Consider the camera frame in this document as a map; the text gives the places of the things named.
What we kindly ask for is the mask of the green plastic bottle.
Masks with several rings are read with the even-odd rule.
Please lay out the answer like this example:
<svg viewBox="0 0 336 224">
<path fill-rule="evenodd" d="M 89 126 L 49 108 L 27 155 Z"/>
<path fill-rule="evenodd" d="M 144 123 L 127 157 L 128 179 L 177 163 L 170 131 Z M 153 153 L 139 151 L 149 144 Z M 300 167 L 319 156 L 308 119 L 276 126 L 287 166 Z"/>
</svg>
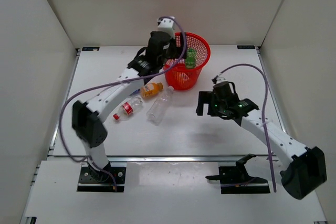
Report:
<svg viewBox="0 0 336 224">
<path fill-rule="evenodd" d="M 184 60 L 185 68 L 187 69 L 193 69 L 196 67 L 196 56 L 197 56 L 197 50 L 194 48 L 189 48 L 187 50 L 187 57 Z"/>
</svg>

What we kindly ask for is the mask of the orange juice bottle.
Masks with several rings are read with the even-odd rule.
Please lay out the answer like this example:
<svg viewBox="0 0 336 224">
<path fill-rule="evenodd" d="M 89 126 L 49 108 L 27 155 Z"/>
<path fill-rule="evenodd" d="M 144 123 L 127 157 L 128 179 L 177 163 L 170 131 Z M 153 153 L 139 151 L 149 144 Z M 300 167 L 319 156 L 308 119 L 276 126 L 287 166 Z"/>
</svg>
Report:
<svg viewBox="0 0 336 224">
<path fill-rule="evenodd" d="M 160 82 L 147 83 L 146 85 L 140 88 L 140 95 L 142 98 L 147 99 L 147 98 L 157 95 L 162 90 L 163 90 L 163 84 Z"/>
</svg>

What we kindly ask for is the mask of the clear plastic bottle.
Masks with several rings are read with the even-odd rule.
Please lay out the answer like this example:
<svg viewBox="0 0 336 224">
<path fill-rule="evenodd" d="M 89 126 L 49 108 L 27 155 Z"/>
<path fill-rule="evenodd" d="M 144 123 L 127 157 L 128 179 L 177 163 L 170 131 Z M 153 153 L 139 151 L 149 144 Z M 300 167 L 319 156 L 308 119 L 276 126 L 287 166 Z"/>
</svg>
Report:
<svg viewBox="0 0 336 224">
<path fill-rule="evenodd" d="M 172 103 L 174 88 L 169 86 L 154 101 L 153 105 L 146 113 L 147 120 L 154 125 L 159 125 L 163 117 Z"/>
</svg>

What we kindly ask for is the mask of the red label cola bottle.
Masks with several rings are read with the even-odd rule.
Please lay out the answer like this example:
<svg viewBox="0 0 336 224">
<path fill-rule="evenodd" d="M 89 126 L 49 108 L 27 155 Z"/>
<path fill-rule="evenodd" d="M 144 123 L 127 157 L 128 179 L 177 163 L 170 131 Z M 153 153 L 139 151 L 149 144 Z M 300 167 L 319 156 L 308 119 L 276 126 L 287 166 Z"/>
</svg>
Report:
<svg viewBox="0 0 336 224">
<path fill-rule="evenodd" d="M 123 103 L 117 113 L 113 115 L 113 118 L 117 121 L 127 120 L 135 112 L 138 112 L 142 109 L 143 102 L 140 97 L 133 97 L 130 100 Z"/>
</svg>

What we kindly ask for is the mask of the blue label clear bottle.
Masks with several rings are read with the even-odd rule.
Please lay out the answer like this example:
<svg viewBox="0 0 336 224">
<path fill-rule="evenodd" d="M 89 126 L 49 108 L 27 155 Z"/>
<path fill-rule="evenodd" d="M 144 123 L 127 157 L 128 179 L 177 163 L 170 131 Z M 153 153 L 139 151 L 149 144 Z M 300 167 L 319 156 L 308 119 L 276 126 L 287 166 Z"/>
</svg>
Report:
<svg viewBox="0 0 336 224">
<path fill-rule="evenodd" d="M 140 94 L 140 89 L 137 89 L 137 90 L 135 90 L 134 92 L 132 92 L 132 93 L 130 94 L 130 96 L 138 95 L 138 94 Z"/>
</svg>

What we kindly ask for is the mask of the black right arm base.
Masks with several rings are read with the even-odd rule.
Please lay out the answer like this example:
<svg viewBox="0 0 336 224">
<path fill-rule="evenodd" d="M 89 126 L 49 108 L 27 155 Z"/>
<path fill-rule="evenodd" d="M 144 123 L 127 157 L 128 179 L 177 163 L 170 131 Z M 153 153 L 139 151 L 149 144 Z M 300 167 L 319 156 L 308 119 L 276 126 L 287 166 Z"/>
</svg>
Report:
<svg viewBox="0 0 336 224">
<path fill-rule="evenodd" d="M 236 161 L 235 166 L 220 166 L 218 175 L 207 175 L 205 178 L 209 182 L 219 181 L 222 195 L 269 194 L 268 181 L 251 177 L 245 169 L 245 164 L 255 157 L 254 154 L 248 154 Z"/>
</svg>

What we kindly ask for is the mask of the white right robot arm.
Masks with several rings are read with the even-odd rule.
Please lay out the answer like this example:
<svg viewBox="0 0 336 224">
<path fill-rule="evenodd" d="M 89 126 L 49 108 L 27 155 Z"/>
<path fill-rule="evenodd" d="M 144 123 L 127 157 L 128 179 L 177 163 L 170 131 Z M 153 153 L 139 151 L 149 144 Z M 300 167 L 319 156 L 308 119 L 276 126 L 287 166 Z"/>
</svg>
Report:
<svg viewBox="0 0 336 224">
<path fill-rule="evenodd" d="M 208 104 L 208 115 L 222 120 L 233 120 L 253 134 L 275 154 L 281 164 L 269 166 L 269 161 L 248 154 L 236 162 L 236 177 L 247 182 L 253 177 L 274 180 L 286 192 L 301 200 L 327 181 L 324 152 L 309 148 L 286 134 L 264 116 L 250 99 L 240 99 L 233 82 L 224 81 L 213 86 L 212 91 L 198 94 L 196 114 L 203 115 Z"/>
</svg>

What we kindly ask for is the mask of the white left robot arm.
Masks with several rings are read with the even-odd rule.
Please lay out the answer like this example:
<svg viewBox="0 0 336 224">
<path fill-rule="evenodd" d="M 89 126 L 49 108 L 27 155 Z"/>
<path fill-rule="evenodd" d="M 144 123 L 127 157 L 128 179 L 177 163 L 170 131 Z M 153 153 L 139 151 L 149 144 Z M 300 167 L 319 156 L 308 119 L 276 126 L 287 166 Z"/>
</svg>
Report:
<svg viewBox="0 0 336 224">
<path fill-rule="evenodd" d="M 104 121 L 128 95 L 159 73 L 169 59 L 186 57 L 184 32 L 180 33 L 180 46 L 176 45 L 174 36 L 163 31 L 153 31 L 150 35 L 148 45 L 128 63 L 115 86 L 104 89 L 86 102 L 76 101 L 72 106 L 72 128 L 85 147 L 90 175 L 99 183 L 111 179 L 111 166 L 103 146 L 108 135 Z"/>
</svg>

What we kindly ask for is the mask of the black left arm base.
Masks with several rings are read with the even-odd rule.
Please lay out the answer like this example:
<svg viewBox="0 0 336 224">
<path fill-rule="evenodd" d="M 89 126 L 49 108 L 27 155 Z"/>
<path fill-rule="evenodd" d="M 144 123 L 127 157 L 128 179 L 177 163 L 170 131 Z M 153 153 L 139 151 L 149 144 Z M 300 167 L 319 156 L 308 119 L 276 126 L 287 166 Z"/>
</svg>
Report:
<svg viewBox="0 0 336 224">
<path fill-rule="evenodd" d="M 126 164 L 113 164 L 109 166 L 110 175 L 100 170 L 82 164 L 78 178 L 78 192 L 123 193 L 127 167 Z"/>
</svg>

